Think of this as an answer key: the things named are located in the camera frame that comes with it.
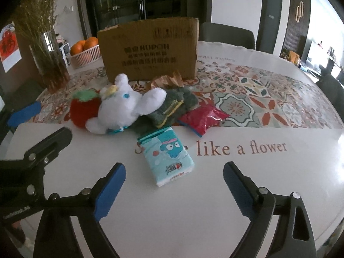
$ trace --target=vase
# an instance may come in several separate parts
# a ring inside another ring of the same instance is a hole
[[[49,93],[53,94],[67,85],[70,80],[69,73],[62,58],[55,32],[53,30],[45,32],[36,40],[31,43],[30,50],[44,84]]]

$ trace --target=red poster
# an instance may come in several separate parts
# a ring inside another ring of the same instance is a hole
[[[0,58],[5,72],[21,59],[13,22],[0,32]]]

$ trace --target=cardboard box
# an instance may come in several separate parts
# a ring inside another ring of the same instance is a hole
[[[109,81],[120,73],[129,80],[151,80],[160,75],[194,79],[198,19],[169,17],[139,20],[98,32],[99,47]]]

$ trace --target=white plush toy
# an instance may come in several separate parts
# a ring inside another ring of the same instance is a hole
[[[149,90],[144,95],[134,91],[125,74],[115,79],[115,85],[100,92],[102,103],[98,117],[86,122],[86,129],[94,134],[105,134],[107,130],[123,129],[132,125],[140,115],[147,115],[161,107],[166,91],[161,88]]]

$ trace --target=gray door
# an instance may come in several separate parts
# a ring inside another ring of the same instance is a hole
[[[273,54],[282,11],[282,0],[263,0],[257,50]]]

